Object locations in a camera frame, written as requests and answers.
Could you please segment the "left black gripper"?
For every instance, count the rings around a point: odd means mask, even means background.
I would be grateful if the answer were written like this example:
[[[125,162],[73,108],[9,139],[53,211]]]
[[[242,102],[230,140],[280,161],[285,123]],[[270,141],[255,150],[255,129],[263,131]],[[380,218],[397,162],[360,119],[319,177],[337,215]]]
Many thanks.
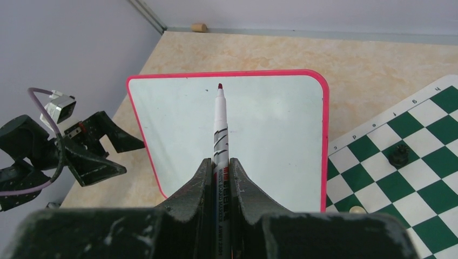
[[[109,153],[100,143],[107,136],[117,153],[145,148],[142,140],[117,126],[105,111],[78,121],[63,132],[55,141],[53,164],[67,166],[80,186],[90,186],[109,178],[125,174],[127,169],[107,157]]]

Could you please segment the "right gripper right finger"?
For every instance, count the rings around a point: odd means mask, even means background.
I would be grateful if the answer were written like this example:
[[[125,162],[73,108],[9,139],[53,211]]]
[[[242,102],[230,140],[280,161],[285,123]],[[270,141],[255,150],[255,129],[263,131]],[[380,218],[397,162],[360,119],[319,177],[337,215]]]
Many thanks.
[[[277,258],[278,243],[270,229],[271,219],[290,211],[248,177],[239,159],[230,159],[229,175],[233,257]]]

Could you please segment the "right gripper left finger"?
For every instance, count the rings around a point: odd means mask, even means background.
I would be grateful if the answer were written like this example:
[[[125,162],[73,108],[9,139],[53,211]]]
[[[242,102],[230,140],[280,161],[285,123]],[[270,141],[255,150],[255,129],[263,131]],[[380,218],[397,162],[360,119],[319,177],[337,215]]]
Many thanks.
[[[203,159],[187,183],[155,206],[161,223],[154,258],[212,258],[212,166]]]

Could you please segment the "magenta whiteboard marker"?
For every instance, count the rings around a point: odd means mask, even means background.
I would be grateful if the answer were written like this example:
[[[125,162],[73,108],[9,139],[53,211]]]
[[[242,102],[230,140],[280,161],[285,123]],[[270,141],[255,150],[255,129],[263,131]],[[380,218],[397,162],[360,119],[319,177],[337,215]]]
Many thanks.
[[[215,210],[215,258],[231,258],[230,181],[226,98],[223,85],[218,84],[215,98],[213,145],[213,178]]]

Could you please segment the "pink framed whiteboard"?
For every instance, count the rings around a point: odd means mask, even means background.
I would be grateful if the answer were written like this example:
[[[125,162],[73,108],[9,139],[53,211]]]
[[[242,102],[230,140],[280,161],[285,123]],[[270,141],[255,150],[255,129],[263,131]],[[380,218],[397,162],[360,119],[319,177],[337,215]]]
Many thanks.
[[[307,69],[130,77],[128,96],[161,195],[175,193],[212,156],[219,85],[227,100],[230,157],[288,210],[324,212],[329,87]]]

